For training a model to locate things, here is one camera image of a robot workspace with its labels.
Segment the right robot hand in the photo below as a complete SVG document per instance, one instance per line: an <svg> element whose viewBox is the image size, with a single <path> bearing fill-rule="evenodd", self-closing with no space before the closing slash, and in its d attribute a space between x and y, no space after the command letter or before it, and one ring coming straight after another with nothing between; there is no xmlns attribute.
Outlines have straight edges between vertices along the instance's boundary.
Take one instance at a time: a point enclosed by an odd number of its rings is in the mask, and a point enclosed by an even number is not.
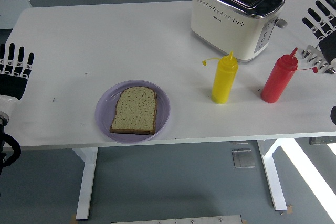
<svg viewBox="0 0 336 224"><path fill-rule="evenodd" d="M316 46L308 45L302 52L302 58L311 63L313 67L324 73L335 73L335 0L320 0L315 2L320 10L318 14L314 9L308 8L308 14L316 22L313 24L304 17L302 22L311 30L318 40Z"/></svg>

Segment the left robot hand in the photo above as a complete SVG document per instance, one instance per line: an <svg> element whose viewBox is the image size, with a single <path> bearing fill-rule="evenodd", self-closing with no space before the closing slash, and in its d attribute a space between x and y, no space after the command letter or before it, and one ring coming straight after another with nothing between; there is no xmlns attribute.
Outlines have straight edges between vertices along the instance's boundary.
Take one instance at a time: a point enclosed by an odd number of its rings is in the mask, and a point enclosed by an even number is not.
<svg viewBox="0 0 336 224"><path fill-rule="evenodd" d="M8 48L1 44L1 116L7 120L24 95L34 56L25 55L23 46L16 53L14 43Z"/></svg>

